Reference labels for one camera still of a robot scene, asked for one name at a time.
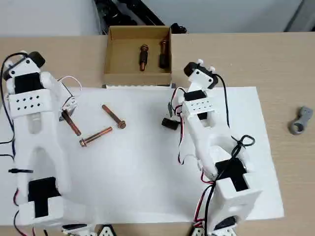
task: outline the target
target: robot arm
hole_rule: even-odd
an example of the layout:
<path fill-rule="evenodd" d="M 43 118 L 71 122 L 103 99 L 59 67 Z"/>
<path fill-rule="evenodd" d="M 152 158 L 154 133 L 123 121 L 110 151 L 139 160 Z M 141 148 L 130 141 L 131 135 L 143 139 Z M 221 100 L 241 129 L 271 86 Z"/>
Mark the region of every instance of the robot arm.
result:
<path fill-rule="evenodd" d="M 77 103 L 61 81 L 40 70 L 44 63 L 38 52 L 24 52 L 17 63 L 5 63 L 8 69 L 4 79 L 15 133 L 13 173 L 17 176 L 20 222 L 45 227 L 87 222 L 90 216 L 86 207 L 64 197 L 71 183 L 57 132 L 62 112 L 71 114 Z M 34 169 L 38 160 L 53 164 L 45 177 L 39 177 Z"/>
<path fill-rule="evenodd" d="M 211 89 L 218 83 L 212 70 L 190 62 L 184 69 L 191 86 L 178 104 L 181 118 L 195 145 L 198 166 L 204 175 L 215 182 L 208 210 L 208 232 L 226 230 L 245 220 L 261 193 L 259 181 L 246 149 L 241 147 L 236 158 L 230 160 L 240 140 L 232 133 L 225 117 L 218 113 Z M 214 155 L 218 148 L 223 155 Z"/>

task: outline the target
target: cardboard box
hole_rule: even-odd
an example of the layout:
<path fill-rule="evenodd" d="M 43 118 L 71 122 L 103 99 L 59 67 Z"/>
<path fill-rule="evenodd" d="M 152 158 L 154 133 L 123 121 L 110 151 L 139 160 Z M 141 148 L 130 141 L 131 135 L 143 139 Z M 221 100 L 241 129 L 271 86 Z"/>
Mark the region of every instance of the cardboard box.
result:
<path fill-rule="evenodd" d="M 160 42 L 168 41 L 170 65 L 159 67 Z M 140 47 L 149 46 L 148 63 L 140 71 Z M 169 85 L 171 83 L 171 33 L 167 26 L 111 26 L 104 81 L 106 85 Z"/>

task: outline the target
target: table surface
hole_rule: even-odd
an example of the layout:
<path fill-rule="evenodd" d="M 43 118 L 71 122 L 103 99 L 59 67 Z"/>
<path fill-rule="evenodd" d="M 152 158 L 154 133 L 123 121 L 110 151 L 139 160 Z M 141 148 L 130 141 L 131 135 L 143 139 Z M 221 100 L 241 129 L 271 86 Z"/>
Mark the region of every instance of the table surface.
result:
<path fill-rule="evenodd" d="M 19 50 L 39 51 L 46 58 L 44 70 L 56 78 L 73 75 L 85 87 L 101 87 L 106 41 L 106 36 L 0 38 L 0 58 Z M 172 77 L 178 85 L 187 84 L 184 66 L 200 58 L 213 65 L 228 86 L 257 87 L 285 218 L 245 222 L 237 227 L 237 235 L 311 235 L 315 122 L 310 120 L 300 136 L 291 135 L 287 124 L 299 107 L 315 109 L 315 33 L 173 35 L 172 56 Z M 118 236 L 185 236 L 190 224 L 121 224 L 114 228 Z M 12 227 L 0 227 L 0 233 L 16 235 Z"/>

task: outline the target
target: white board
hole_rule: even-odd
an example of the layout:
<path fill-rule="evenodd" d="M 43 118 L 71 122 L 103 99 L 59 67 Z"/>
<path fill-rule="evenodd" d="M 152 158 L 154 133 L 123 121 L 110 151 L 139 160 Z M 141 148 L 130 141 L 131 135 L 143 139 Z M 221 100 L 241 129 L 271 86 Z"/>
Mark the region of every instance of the white board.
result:
<path fill-rule="evenodd" d="M 87 147 L 81 147 L 80 138 L 65 122 L 60 122 L 59 131 L 68 154 L 72 180 L 68 197 L 89 205 L 94 210 L 95 223 L 192 221 L 206 185 L 200 181 L 194 158 L 187 157 L 183 166 L 177 162 L 179 129 L 173 131 L 161 126 L 162 119 L 167 117 L 167 103 L 172 91 L 161 87 L 85 88 L 72 116 L 82 136 L 87 137 L 108 126 L 114 128 L 112 133 Z M 225 114 L 222 89 L 216 88 L 213 93 L 215 99 L 222 101 L 218 110 Z M 248 219 L 283 217 L 279 185 L 256 88 L 228 88 L 228 101 L 231 129 L 256 139 L 256 144 L 247 150 L 258 166 L 264 191 Z M 101 109 L 102 104 L 107 104 L 126 121 L 124 130 L 117 128 Z M 8 140 L 11 133 L 3 108 L 0 130 L 0 141 Z M 194 153 L 187 132 L 182 147 L 182 157 Z M 9 151 L 10 145 L 0 146 L 0 153 Z M 37 166 L 40 167 L 35 169 L 37 176 L 53 172 L 47 160 Z M 1 225 L 11 225 L 16 211 L 12 204 L 16 179 L 7 172 L 12 167 L 9 157 L 1 157 L 0 178 L 6 179 L 0 182 Z"/>

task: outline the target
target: mounting hole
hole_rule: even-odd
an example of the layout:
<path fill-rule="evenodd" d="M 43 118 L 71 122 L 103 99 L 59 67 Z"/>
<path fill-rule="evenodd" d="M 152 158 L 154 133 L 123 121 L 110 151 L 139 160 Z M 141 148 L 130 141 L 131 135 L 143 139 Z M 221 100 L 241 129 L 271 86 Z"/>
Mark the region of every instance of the mounting hole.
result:
<path fill-rule="evenodd" d="M 304 126 L 300 123 L 294 123 L 292 128 L 293 128 L 294 132 L 296 132 L 296 133 L 300 133 L 304 130 Z"/>

